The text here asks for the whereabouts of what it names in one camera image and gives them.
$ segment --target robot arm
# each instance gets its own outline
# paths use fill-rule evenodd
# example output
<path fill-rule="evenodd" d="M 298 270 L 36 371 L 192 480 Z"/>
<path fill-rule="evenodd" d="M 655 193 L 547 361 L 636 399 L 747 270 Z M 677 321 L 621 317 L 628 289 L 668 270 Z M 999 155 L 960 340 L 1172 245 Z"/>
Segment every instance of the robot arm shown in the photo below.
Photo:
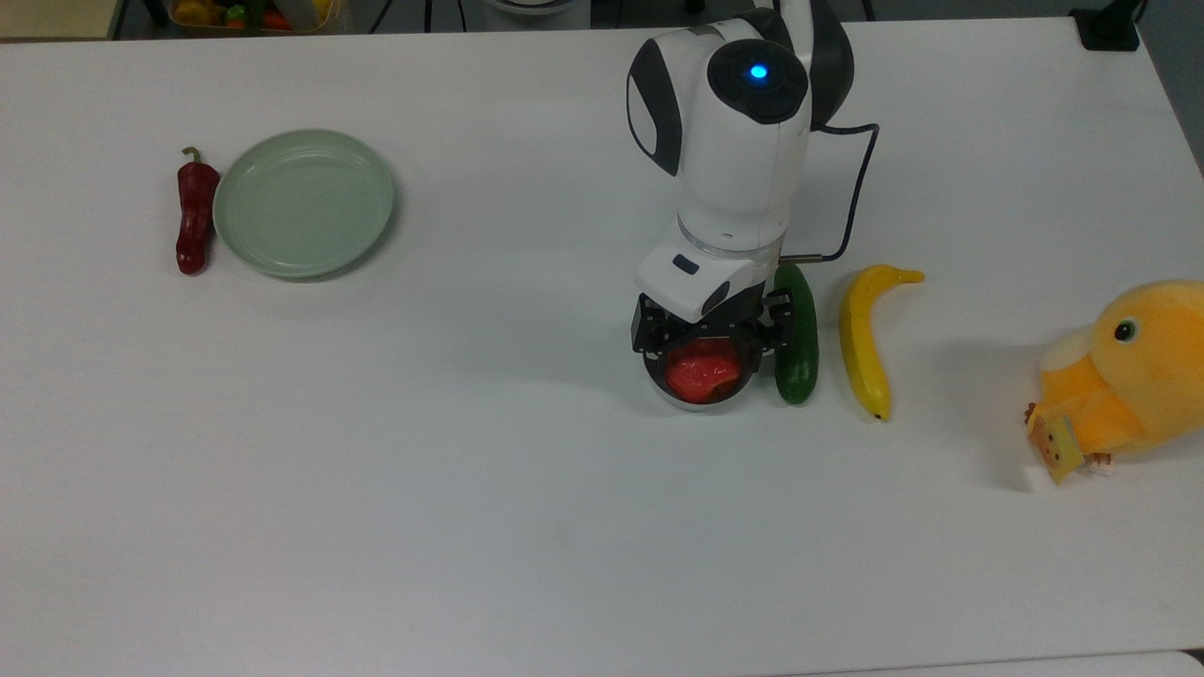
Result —
<path fill-rule="evenodd" d="M 757 0 L 750 12 L 660 35 L 636 54 L 632 136 L 683 188 L 663 239 L 636 272 L 643 295 L 632 346 L 654 381 L 660 365 L 651 363 L 698 337 L 732 338 L 746 371 L 789 340 L 777 320 L 761 322 L 766 307 L 787 310 L 781 299 L 762 302 L 765 283 L 808 135 L 851 84 L 852 52 L 824 0 Z M 716 335 L 719 325 L 730 331 Z"/>

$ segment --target basket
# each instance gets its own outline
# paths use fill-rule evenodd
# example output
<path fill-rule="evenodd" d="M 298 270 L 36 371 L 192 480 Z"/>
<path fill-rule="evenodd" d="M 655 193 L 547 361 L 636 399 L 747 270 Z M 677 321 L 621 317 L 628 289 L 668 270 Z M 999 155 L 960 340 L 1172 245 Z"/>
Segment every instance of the basket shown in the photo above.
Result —
<path fill-rule="evenodd" d="M 181 0 L 172 0 L 171 2 L 171 24 L 179 28 L 179 30 L 188 37 L 248 37 L 241 28 L 226 28 L 224 25 L 193 25 L 177 22 L 176 5 L 178 5 L 179 1 Z M 326 13 L 326 20 L 321 22 L 318 28 L 305 31 L 262 29 L 259 31 L 259 35 L 288 37 L 294 35 L 346 35 L 350 33 L 355 33 L 355 24 L 352 20 L 350 2 L 348 2 L 348 0 L 331 0 L 330 11 Z"/>

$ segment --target red pepper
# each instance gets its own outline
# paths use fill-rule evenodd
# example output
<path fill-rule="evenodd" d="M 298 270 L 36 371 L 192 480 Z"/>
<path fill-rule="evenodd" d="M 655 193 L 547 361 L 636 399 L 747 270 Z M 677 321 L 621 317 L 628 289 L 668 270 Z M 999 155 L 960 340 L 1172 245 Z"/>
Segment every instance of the red pepper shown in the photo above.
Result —
<path fill-rule="evenodd" d="M 179 239 L 176 240 L 176 263 L 179 272 L 196 275 L 205 267 L 205 246 L 213 220 L 213 194 L 217 193 L 220 176 L 216 169 L 201 161 L 201 152 L 196 148 L 184 148 L 184 154 L 193 155 L 193 161 L 176 172 L 179 210 L 183 212 Z"/>

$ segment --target black cable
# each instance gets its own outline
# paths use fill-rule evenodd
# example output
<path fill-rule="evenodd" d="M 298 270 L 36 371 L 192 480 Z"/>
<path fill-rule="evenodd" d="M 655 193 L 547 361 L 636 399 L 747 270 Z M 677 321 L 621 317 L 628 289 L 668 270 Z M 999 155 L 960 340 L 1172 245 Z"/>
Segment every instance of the black cable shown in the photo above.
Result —
<path fill-rule="evenodd" d="M 376 29 L 380 28 L 380 22 L 384 20 L 384 16 L 389 12 L 389 7 L 393 6 L 393 0 L 384 0 L 384 7 L 380 8 L 380 13 L 377 14 L 377 20 L 372 23 L 372 28 L 368 29 L 368 35 L 376 33 Z"/>
<path fill-rule="evenodd" d="M 792 254 L 780 257 L 778 260 L 784 264 L 813 264 L 820 261 L 834 261 L 839 259 L 849 247 L 849 237 L 852 235 L 852 220 L 857 214 L 857 200 L 861 198 L 861 183 L 866 179 L 866 170 L 869 169 L 869 157 L 874 153 L 874 145 L 878 143 L 878 133 L 881 128 L 878 124 L 863 124 L 861 126 L 820 126 L 816 131 L 834 134 L 837 136 L 849 136 L 852 134 L 869 134 L 869 143 L 866 145 L 866 157 L 861 159 L 861 169 L 857 171 L 857 182 L 852 186 L 852 198 L 849 200 L 849 219 L 844 224 L 844 237 L 840 240 L 840 248 L 833 254 Z"/>

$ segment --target plush toy eye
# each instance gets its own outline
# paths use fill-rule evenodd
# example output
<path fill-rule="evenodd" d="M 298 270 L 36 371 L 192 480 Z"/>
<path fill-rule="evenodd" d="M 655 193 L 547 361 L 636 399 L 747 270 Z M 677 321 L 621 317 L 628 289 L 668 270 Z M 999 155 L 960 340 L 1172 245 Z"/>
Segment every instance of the plush toy eye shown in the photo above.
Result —
<path fill-rule="evenodd" d="M 1137 338 L 1137 320 L 1133 318 L 1122 319 L 1120 324 L 1116 325 L 1116 331 L 1112 332 L 1116 340 L 1121 343 L 1128 343 Z"/>

